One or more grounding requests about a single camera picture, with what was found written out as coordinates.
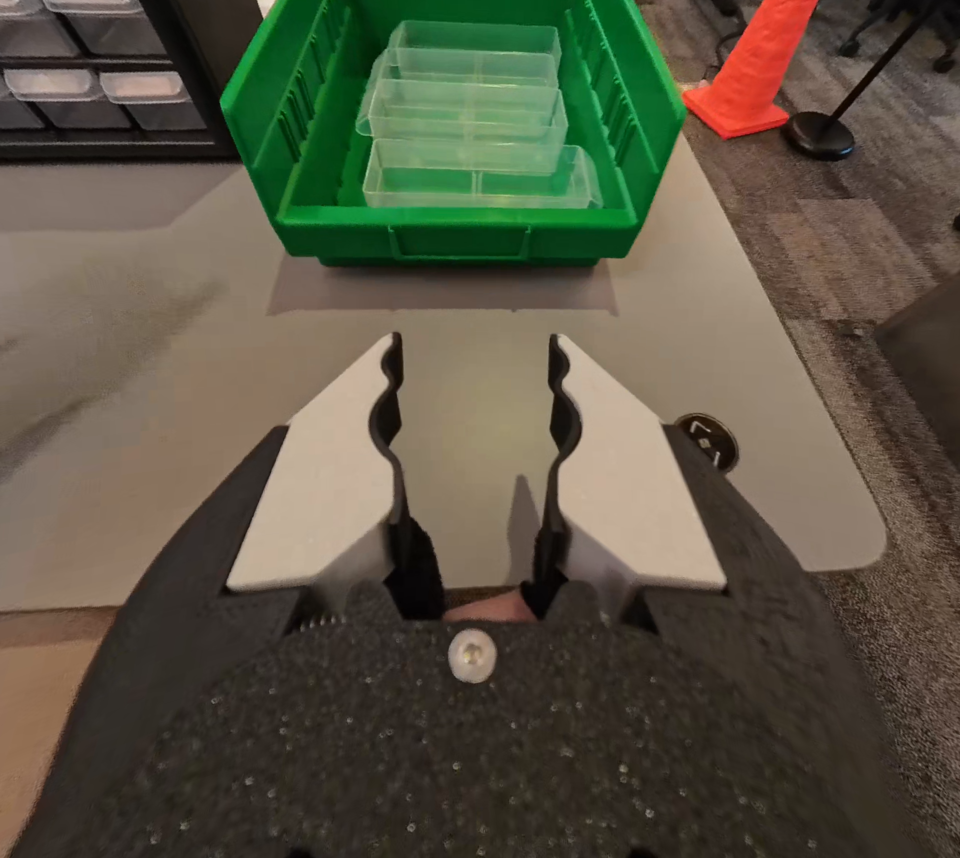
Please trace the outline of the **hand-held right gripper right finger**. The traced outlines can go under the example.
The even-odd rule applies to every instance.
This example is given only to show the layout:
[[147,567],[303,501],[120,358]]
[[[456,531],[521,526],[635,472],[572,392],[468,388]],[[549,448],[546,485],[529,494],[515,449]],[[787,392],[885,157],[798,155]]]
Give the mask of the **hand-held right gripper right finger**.
[[666,427],[569,336],[548,340],[549,436],[531,578],[521,595],[546,617],[560,588],[587,584],[620,618],[649,588],[722,593],[727,577]]

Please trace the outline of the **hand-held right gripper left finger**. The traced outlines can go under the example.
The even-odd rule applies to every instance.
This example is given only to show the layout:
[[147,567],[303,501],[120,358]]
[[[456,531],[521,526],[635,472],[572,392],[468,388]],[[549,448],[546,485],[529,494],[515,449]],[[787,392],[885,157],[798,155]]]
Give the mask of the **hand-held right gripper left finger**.
[[282,444],[239,546],[230,592],[300,588],[344,614],[366,581],[402,615],[443,616],[431,539],[411,514],[402,464],[402,335],[381,337],[283,427]]

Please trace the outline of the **green plastic bin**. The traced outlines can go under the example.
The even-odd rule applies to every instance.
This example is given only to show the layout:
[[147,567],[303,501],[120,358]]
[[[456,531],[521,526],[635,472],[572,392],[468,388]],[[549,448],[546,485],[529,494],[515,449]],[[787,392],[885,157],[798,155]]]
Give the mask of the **green plastic bin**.
[[[357,132],[375,60],[402,20],[558,32],[568,137],[602,205],[375,205],[375,139]],[[286,252],[328,267],[589,267],[630,252],[687,117],[635,0],[275,0],[221,96],[260,204]]]

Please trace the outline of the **clear plastic drawer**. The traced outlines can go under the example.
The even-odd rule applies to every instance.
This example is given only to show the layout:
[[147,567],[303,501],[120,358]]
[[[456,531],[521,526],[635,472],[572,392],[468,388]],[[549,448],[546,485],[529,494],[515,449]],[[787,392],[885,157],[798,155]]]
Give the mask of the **clear plastic drawer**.
[[96,56],[166,56],[140,0],[42,0],[51,12],[66,16],[83,44]]
[[578,145],[375,139],[363,181],[371,207],[597,209],[594,162]]
[[448,84],[559,87],[558,64],[547,52],[460,48],[386,48],[368,83],[383,80]]
[[569,119],[556,86],[386,78],[366,89],[355,129],[375,139],[562,145]]
[[10,94],[37,106],[64,131],[129,130],[131,120],[104,92],[100,78],[86,69],[8,69]]
[[1,56],[75,58],[80,51],[42,0],[1,0]]
[[560,69],[558,29],[544,24],[491,24],[407,19],[390,33],[388,47],[489,51],[548,56]]
[[103,94],[146,132],[201,132],[207,125],[176,72],[101,72]]

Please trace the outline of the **round desk grommet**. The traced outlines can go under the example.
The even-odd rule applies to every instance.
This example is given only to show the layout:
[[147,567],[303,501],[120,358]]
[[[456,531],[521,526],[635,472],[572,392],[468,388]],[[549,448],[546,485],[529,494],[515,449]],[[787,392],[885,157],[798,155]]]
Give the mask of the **round desk grommet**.
[[727,474],[737,467],[740,459],[738,441],[719,418],[695,411],[680,416],[674,426],[700,449],[720,473]]

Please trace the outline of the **black round-base stand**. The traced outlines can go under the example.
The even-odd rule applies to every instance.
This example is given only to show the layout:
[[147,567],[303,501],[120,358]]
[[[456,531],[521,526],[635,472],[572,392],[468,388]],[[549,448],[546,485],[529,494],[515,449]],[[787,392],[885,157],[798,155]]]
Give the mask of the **black round-base stand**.
[[833,111],[802,111],[792,115],[780,129],[787,145],[804,157],[816,161],[840,161],[848,158],[857,147],[857,139],[843,122],[844,115],[919,30],[932,22],[935,14],[942,12],[945,5],[957,3],[958,0],[930,0],[906,24]]

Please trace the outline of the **orange traffic cone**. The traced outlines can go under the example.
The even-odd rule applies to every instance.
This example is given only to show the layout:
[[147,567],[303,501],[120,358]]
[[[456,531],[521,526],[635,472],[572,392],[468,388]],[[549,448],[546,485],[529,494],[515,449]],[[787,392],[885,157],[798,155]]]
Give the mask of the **orange traffic cone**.
[[777,130],[775,103],[820,0],[762,0],[711,84],[686,90],[687,109],[724,140]]

